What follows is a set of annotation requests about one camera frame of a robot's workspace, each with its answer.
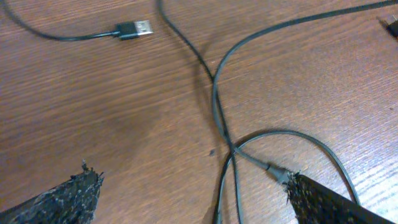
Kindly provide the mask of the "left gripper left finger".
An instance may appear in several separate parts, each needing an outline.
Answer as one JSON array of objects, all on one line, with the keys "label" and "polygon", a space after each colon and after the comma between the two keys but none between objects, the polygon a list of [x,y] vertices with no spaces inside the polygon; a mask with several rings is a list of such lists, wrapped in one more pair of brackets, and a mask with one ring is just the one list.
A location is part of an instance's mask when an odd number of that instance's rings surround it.
[{"label": "left gripper left finger", "polygon": [[85,161],[81,168],[81,173],[1,212],[1,223],[92,223],[104,176],[89,168]]}]

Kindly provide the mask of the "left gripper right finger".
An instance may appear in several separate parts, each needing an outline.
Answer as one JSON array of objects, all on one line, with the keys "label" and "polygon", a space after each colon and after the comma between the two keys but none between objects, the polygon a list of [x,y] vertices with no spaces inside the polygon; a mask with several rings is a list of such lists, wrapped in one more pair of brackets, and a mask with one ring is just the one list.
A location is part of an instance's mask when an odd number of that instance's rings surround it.
[{"label": "left gripper right finger", "polygon": [[299,173],[288,175],[285,189],[299,223],[394,224]]}]

